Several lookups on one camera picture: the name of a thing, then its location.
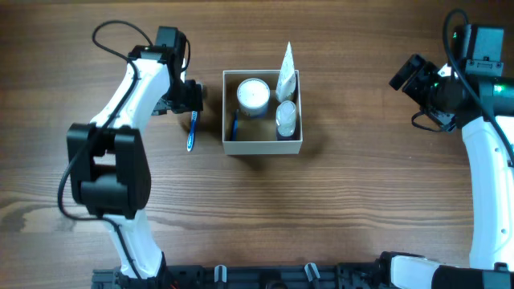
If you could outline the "white cotton swab container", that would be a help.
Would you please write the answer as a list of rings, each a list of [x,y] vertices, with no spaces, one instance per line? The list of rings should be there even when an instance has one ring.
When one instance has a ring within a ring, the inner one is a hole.
[[[236,92],[240,111],[250,118],[266,115],[270,95],[268,85],[257,78],[245,79]]]

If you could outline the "blue white toothbrush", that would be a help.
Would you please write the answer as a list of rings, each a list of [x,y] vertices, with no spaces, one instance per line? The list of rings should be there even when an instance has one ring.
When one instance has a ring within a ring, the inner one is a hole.
[[[199,110],[191,112],[190,131],[189,131],[187,143],[186,143],[186,149],[187,149],[188,153],[192,152],[194,149],[198,121],[199,121],[202,110],[203,110],[203,107],[201,107]]]

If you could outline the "white floral cream tube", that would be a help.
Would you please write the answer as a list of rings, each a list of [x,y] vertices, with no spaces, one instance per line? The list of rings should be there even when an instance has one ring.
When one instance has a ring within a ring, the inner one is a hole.
[[[286,100],[293,100],[296,91],[296,70],[291,43],[288,43],[284,60],[279,72],[279,78],[275,89],[275,97],[283,103]]]

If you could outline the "blue disposable razor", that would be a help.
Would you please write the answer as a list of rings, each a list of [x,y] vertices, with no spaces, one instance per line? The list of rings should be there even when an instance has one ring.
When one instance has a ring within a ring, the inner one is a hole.
[[[235,109],[232,116],[233,116],[233,120],[232,120],[231,127],[230,127],[229,141],[237,141],[239,110]]]

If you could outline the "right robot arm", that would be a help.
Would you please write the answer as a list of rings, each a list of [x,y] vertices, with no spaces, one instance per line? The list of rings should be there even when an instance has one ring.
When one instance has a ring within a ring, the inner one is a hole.
[[[392,255],[385,280],[397,288],[511,288],[513,286],[513,142],[510,107],[489,121],[465,95],[448,66],[412,55],[390,81],[420,106],[441,132],[459,128],[471,169],[474,229],[468,268],[417,255]]]

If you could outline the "dark blue sanitizer bottle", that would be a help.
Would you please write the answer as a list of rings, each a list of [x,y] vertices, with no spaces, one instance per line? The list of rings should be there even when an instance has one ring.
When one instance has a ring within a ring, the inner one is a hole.
[[[276,137],[277,140],[291,140],[296,131],[296,105],[285,100],[276,109]]]

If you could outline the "beige open cardboard box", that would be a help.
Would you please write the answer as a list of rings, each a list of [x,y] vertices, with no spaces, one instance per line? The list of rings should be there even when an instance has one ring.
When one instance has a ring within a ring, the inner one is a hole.
[[[274,89],[278,70],[228,70],[222,73],[222,146],[226,155],[297,154],[303,144],[302,97],[300,72],[296,71],[296,131],[291,140],[277,140],[275,113],[278,102],[271,96],[267,114],[259,118],[245,116],[239,109],[236,92],[249,78],[261,79]],[[229,141],[233,112],[239,110],[237,141]]]

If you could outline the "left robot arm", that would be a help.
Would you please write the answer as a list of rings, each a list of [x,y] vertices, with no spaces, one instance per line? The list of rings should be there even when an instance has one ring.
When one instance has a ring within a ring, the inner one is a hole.
[[[201,111],[203,87],[185,78],[188,44],[136,46],[125,60],[124,78],[105,107],[67,131],[69,165],[58,196],[69,183],[74,201],[88,211],[84,221],[106,225],[120,257],[110,272],[117,286],[170,287],[173,278],[145,212],[151,174],[142,134],[153,115]]]

